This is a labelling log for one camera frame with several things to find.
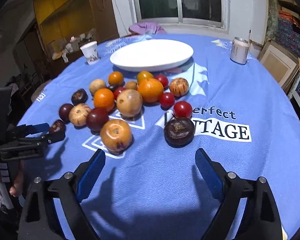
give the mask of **round table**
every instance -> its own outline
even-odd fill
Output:
[[[180,149],[168,146],[163,136],[165,112],[159,105],[145,106],[140,118],[128,122],[134,142],[120,156],[111,155],[87,127],[77,129],[70,123],[65,140],[50,145],[45,158],[26,161],[26,173],[30,178],[58,179],[101,148],[105,167],[81,203],[101,239],[200,239],[219,207],[195,165],[195,152],[202,147],[226,171],[244,179],[267,178],[291,238],[300,227],[300,122],[257,59],[249,54],[246,65],[230,60],[231,41],[167,34],[100,44],[100,61],[88,65],[81,57],[70,64],[45,87],[20,124],[51,125],[76,90],[88,92],[94,79],[107,81],[112,71],[119,71],[109,60],[111,53],[144,39],[182,41],[194,49],[186,64],[163,73],[169,81],[183,77],[191,85],[180,100],[192,105],[193,121],[198,121],[194,140]],[[137,73],[121,72],[125,82],[136,79]],[[87,104],[93,107],[91,99],[89,95]],[[115,111],[110,118],[121,116]],[[55,205],[65,236],[73,239],[60,202],[55,200]],[[228,239],[237,232],[244,206],[242,200]]]

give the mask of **fruit pile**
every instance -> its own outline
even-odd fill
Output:
[[[101,79],[96,79],[89,85],[93,96],[94,109],[86,103],[87,92],[84,89],[76,91],[71,98],[72,104],[64,104],[59,109],[61,120],[57,120],[50,128],[50,132],[65,129],[65,123],[71,122],[76,127],[87,126],[91,131],[100,133],[101,140],[113,154],[120,154],[132,142],[130,126],[124,120],[109,120],[109,113],[115,107],[126,118],[133,118],[140,114],[143,104],[149,105],[160,102],[162,109],[174,105],[174,119],[168,122],[164,129],[166,141],[173,147],[188,144],[194,134],[194,125],[189,118],[192,107],[186,101],[175,104],[175,97],[187,94],[189,84],[184,78],[176,78],[170,84],[164,75],[154,77],[147,71],[137,76],[137,81],[128,81],[124,85],[123,74],[116,71],[108,77],[108,86]]]

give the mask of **window frame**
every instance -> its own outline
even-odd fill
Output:
[[[141,18],[141,10],[139,0],[133,0],[137,22],[156,22],[162,24],[192,24],[192,25],[204,25],[211,26],[218,29],[228,29],[229,25],[229,1],[221,0],[221,22],[215,22],[210,20],[195,19],[195,18],[183,18],[182,17],[182,5],[181,0],[177,0],[178,5],[178,17],[160,17],[160,18]]]

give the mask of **blue gripper pad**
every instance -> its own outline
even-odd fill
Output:
[[[89,197],[94,184],[96,183],[103,167],[105,166],[105,152],[100,150],[99,153],[95,153],[89,162],[90,165],[87,167],[77,184],[76,199],[79,203]]]
[[[33,125],[28,128],[28,133],[29,134],[37,134],[37,133],[41,133],[41,132],[47,132],[49,130],[49,127],[50,126],[48,123]]]
[[[224,199],[222,181],[212,167],[213,162],[202,148],[195,152],[195,164],[213,198],[222,202]]]

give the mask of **orange tomato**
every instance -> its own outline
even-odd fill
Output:
[[[153,78],[153,75],[150,72],[141,71],[137,76],[138,84],[140,84],[142,80],[149,79],[149,78]]]
[[[175,78],[172,80],[170,83],[170,92],[175,96],[175,97],[182,97],[186,93],[188,93],[189,90],[189,83],[186,79],[184,78]]]
[[[123,74],[119,71],[112,72],[108,77],[108,83],[112,85],[122,85],[123,84]]]
[[[138,92],[142,95],[143,101],[154,103],[163,94],[163,85],[155,78],[144,79],[138,86]]]
[[[101,88],[95,92],[93,103],[94,107],[102,107],[110,112],[114,108],[114,95],[110,89]]]

